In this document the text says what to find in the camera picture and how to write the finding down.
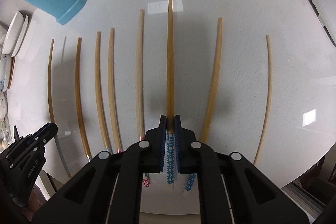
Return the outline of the dark bamboo chopstick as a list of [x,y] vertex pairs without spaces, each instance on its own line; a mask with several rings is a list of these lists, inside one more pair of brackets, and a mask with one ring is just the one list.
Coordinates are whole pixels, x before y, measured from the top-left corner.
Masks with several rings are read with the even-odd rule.
[[83,144],[84,153],[88,161],[91,161],[92,154],[89,148],[89,143],[88,143],[87,134],[86,134],[85,125],[84,125],[82,106],[81,106],[81,93],[80,93],[81,41],[82,41],[82,38],[79,37],[77,39],[76,58],[75,58],[75,102],[76,102],[77,121],[78,121],[79,132],[80,132],[80,137],[81,137],[81,141]]

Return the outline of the plain pale thin chopstick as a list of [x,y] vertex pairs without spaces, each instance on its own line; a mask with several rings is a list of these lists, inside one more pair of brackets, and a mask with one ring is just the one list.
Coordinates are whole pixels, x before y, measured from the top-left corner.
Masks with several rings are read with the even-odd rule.
[[268,128],[269,116],[270,116],[270,107],[272,101],[272,81],[273,81],[273,65],[272,65],[272,49],[270,43],[270,36],[266,35],[266,47],[267,47],[267,57],[268,57],[268,85],[267,85],[267,97],[266,97],[266,105],[265,105],[265,115],[264,121],[262,125],[261,136],[259,140],[259,145],[257,148],[257,152],[255,155],[255,159],[253,161],[253,165],[257,166],[259,162],[259,158],[261,156],[261,152],[263,149],[263,144],[266,136],[266,131]]

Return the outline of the chopstick with blue dotted handle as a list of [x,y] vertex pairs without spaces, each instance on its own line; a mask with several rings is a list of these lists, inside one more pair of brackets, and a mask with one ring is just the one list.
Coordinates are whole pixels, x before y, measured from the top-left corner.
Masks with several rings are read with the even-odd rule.
[[174,190],[174,30],[173,0],[168,0],[166,116],[167,116],[167,183]]

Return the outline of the bamboo chopstick grey tip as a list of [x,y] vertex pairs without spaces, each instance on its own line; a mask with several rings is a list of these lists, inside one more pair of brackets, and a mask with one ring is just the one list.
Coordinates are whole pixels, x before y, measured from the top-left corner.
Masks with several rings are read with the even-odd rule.
[[112,153],[112,146],[110,144],[108,129],[106,126],[104,104],[101,90],[100,47],[101,47],[101,32],[98,31],[96,34],[96,44],[94,54],[94,86],[95,86],[97,116],[103,145],[108,152]]

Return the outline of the white rice cooker pink flowers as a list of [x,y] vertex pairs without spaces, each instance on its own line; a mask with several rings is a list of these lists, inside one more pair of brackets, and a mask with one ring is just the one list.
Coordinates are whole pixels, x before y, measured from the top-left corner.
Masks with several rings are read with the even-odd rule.
[[335,46],[336,0],[311,0],[318,19]]

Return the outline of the white bowl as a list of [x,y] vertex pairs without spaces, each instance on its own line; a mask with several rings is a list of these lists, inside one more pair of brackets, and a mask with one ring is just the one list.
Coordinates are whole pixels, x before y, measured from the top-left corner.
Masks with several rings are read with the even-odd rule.
[[14,57],[23,43],[29,17],[23,16],[20,11],[17,11],[9,25],[4,42],[2,44],[2,54]]

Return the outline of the chopstick with grey handle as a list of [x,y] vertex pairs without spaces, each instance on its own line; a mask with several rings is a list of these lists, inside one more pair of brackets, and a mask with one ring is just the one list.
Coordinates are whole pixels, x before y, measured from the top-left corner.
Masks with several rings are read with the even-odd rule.
[[[51,123],[55,123],[55,117],[54,117],[54,108],[53,108],[53,102],[52,102],[52,54],[54,49],[54,38],[51,39],[51,45],[50,45],[50,53],[49,53],[49,61],[48,61],[48,69],[47,69],[47,99],[48,99],[48,107],[49,107],[49,116]],[[62,147],[59,141],[59,137],[56,134],[54,136],[56,149],[58,151],[61,163],[63,165],[63,168],[68,176],[68,178],[71,178],[72,175],[70,173],[70,170],[68,168],[68,165],[66,163],[66,159],[64,157]]]

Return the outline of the white plate stack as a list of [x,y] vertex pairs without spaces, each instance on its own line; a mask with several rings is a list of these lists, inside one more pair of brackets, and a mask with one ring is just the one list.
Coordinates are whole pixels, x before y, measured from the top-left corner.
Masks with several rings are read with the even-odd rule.
[[12,63],[13,58],[11,57],[11,54],[1,54],[1,120],[4,120],[7,114],[7,99],[5,92],[7,91],[10,82]]

